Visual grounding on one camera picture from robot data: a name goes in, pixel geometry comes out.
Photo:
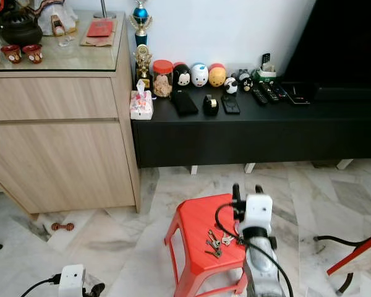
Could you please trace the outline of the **red plastic stool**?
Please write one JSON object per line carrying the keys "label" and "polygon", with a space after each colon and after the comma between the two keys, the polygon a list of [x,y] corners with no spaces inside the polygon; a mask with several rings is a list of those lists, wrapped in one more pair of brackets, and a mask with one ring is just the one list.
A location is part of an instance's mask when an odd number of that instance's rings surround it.
{"label": "red plastic stool", "polygon": [[[213,248],[206,243],[207,231],[212,229],[221,240],[224,231],[216,224],[216,212],[231,200],[231,194],[220,194],[184,200],[177,206],[163,238],[174,274],[174,297],[207,297],[219,293],[241,295],[245,292],[248,285],[247,276],[242,271],[245,246],[234,240],[230,246],[221,243],[220,258],[207,254],[207,251],[213,252]],[[235,272],[241,274],[237,280],[205,293],[200,292],[205,281],[211,277]]]}

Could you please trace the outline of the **brown dumbbell toy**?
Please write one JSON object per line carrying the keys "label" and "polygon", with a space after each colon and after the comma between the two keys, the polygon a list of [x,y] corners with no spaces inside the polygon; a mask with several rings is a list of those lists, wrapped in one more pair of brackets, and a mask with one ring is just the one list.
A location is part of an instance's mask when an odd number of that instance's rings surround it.
{"label": "brown dumbbell toy", "polygon": [[67,231],[72,231],[75,229],[75,224],[74,223],[52,223],[50,226],[50,229],[52,231],[58,231],[58,230],[67,230]]}

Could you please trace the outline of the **black phone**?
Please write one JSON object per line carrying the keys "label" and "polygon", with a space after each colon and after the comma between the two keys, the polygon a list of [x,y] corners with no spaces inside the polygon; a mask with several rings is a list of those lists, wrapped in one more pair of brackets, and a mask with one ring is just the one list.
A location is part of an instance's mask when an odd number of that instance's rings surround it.
{"label": "black phone", "polygon": [[239,115],[241,113],[241,108],[237,104],[237,97],[235,95],[224,94],[221,97],[221,102],[226,114]]}

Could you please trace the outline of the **black wallet case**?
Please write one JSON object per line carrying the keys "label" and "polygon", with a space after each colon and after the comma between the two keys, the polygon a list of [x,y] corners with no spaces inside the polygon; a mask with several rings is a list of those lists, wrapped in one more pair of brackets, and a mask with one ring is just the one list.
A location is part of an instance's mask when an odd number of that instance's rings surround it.
{"label": "black wallet case", "polygon": [[198,113],[198,108],[185,90],[173,91],[170,100],[178,116],[190,116]]}

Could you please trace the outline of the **black flat box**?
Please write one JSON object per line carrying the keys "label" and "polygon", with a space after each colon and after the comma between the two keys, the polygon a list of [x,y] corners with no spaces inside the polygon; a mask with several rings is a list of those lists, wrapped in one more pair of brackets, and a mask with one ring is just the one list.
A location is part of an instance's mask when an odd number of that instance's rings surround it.
{"label": "black flat box", "polygon": [[290,102],[293,105],[309,105],[311,103],[311,101],[306,97],[302,85],[287,84],[284,86],[284,89],[287,91]]}

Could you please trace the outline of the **green desk holder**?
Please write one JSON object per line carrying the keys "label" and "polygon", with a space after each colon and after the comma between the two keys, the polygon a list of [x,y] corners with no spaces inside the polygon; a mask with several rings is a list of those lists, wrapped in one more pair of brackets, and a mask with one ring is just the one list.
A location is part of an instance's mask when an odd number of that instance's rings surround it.
{"label": "green desk holder", "polygon": [[256,82],[271,82],[276,79],[276,66],[271,62],[272,54],[262,54],[261,65],[252,72],[253,80]]}

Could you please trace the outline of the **orange plush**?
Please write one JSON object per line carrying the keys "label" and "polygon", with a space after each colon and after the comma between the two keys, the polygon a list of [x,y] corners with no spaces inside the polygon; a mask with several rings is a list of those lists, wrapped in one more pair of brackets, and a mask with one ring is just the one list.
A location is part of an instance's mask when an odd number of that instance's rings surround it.
{"label": "orange plush", "polygon": [[222,63],[213,63],[208,67],[208,83],[211,87],[222,87],[227,79],[227,70]]}

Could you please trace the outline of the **white blue plush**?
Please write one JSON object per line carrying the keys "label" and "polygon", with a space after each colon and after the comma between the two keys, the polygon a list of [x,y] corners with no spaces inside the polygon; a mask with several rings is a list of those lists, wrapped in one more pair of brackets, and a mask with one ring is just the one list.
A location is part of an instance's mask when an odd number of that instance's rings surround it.
{"label": "white blue plush", "polygon": [[194,63],[190,68],[190,79],[194,87],[205,87],[208,84],[209,70],[205,63]]}

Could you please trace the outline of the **black mouse plush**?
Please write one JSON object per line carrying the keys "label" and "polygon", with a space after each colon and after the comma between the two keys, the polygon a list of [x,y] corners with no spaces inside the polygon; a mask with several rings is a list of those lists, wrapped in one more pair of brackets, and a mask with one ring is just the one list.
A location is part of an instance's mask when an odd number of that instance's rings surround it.
{"label": "black mouse plush", "polygon": [[173,67],[173,82],[178,87],[188,87],[191,84],[190,68],[183,62],[174,63]]}

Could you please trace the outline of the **small gold trophy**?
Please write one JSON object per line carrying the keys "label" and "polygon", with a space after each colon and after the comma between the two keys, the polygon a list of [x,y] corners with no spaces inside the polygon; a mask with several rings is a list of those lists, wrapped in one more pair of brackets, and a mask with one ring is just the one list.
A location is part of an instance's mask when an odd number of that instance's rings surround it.
{"label": "small gold trophy", "polygon": [[150,64],[152,55],[148,45],[141,43],[137,46],[134,52],[135,58],[135,79],[144,83],[144,88],[149,90],[151,76],[150,76]]}

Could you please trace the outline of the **blue gold trophy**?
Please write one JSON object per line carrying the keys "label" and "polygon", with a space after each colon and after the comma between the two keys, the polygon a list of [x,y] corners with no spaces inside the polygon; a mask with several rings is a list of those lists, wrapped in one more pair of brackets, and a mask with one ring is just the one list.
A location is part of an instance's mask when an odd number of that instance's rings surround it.
{"label": "blue gold trophy", "polygon": [[153,20],[145,3],[146,0],[135,0],[135,8],[130,19],[130,25],[135,29],[136,45],[146,45],[148,43],[148,29]]}

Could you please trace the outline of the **black teapot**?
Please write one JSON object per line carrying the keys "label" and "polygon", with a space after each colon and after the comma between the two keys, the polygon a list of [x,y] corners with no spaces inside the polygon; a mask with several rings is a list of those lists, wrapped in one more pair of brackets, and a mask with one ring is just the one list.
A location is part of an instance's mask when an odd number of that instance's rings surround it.
{"label": "black teapot", "polygon": [[8,45],[36,45],[41,42],[43,32],[35,14],[27,8],[5,12],[0,17],[0,37]]}

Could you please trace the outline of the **red booklet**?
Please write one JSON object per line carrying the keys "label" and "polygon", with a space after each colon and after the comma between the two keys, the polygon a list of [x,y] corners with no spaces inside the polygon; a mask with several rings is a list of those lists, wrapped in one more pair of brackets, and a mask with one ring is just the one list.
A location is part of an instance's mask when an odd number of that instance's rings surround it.
{"label": "red booklet", "polygon": [[117,31],[116,18],[93,18],[80,45],[83,47],[111,47]]}

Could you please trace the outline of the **small glass dish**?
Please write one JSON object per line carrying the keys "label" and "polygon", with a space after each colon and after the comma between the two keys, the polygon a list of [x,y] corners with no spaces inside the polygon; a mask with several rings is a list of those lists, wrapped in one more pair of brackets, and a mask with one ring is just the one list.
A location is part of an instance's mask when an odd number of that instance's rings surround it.
{"label": "small glass dish", "polygon": [[74,47],[75,45],[78,45],[76,37],[73,37],[70,34],[57,36],[56,41],[58,42],[58,46],[60,48],[71,48]]}

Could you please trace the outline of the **white robed figurine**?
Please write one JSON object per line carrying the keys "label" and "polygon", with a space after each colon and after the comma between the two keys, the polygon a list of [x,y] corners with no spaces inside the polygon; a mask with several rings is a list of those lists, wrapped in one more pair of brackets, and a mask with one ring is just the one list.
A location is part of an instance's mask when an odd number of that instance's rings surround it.
{"label": "white robed figurine", "polygon": [[61,36],[77,31],[79,17],[67,0],[35,0],[32,8],[44,36]]}

